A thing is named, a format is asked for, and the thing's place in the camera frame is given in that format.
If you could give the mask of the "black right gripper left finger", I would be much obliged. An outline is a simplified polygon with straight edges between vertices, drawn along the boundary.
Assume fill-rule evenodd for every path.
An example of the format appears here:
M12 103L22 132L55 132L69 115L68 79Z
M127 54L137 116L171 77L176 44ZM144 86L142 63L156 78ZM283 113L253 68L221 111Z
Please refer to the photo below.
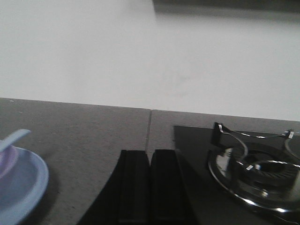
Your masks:
M109 180L80 225L147 225L150 164L143 150L122 150Z

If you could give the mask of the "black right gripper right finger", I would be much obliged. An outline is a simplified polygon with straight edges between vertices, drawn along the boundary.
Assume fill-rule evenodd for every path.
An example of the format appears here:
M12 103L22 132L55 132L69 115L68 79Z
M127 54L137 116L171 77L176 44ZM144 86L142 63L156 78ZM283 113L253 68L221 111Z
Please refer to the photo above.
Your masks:
M204 208L197 218L188 200L175 151L155 150L151 160L152 225L253 225L245 214Z

